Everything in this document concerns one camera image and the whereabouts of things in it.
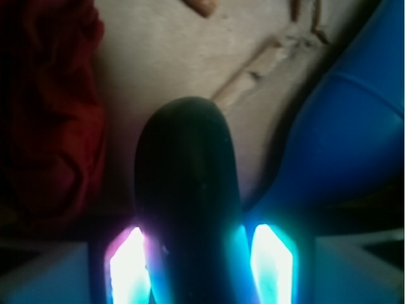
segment pink light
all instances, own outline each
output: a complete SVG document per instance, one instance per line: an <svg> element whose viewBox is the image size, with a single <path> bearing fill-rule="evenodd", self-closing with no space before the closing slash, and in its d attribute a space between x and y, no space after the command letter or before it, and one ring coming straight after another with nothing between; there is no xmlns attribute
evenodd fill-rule
<svg viewBox="0 0 405 304"><path fill-rule="evenodd" d="M108 298L114 304L148 304L151 281L146 270L144 236L138 227L130 229L129 234L126 229L117 237L120 240L128 235L109 260L112 296Z"/></svg>

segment wooden stick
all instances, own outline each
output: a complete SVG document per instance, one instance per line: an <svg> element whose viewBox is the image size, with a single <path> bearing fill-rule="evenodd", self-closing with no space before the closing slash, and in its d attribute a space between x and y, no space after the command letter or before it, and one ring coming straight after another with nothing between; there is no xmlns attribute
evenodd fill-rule
<svg viewBox="0 0 405 304"><path fill-rule="evenodd" d="M201 16L208 18L216 9L218 0L183 0L183 2Z"/></svg>

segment blue container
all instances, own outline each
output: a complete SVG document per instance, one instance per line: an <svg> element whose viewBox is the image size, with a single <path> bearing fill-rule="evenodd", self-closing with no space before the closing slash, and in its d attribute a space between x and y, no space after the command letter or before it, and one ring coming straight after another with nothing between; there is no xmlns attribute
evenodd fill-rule
<svg viewBox="0 0 405 304"><path fill-rule="evenodd" d="M300 110L260 208L355 199L404 166L404 1L384 0Z"/></svg>

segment red fabric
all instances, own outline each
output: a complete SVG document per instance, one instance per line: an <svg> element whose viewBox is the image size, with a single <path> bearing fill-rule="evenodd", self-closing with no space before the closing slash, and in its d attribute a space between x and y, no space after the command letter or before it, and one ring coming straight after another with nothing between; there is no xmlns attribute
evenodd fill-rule
<svg viewBox="0 0 405 304"><path fill-rule="evenodd" d="M90 57L103 32L91 0L0 0L0 181L31 234L66 228L99 191L106 127Z"/></svg>

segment blue light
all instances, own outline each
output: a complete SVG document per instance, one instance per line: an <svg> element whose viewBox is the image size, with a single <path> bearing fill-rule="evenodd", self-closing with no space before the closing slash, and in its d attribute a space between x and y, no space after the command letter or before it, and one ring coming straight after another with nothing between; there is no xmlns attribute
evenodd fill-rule
<svg viewBox="0 0 405 304"><path fill-rule="evenodd" d="M143 242L140 229L131 228L128 237L109 260L109 300L114 304L149 303L151 281L146 270Z"/></svg>
<svg viewBox="0 0 405 304"><path fill-rule="evenodd" d="M254 231L251 267L261 303L291 304L296 249L277 227L258 225Z"/></svg>

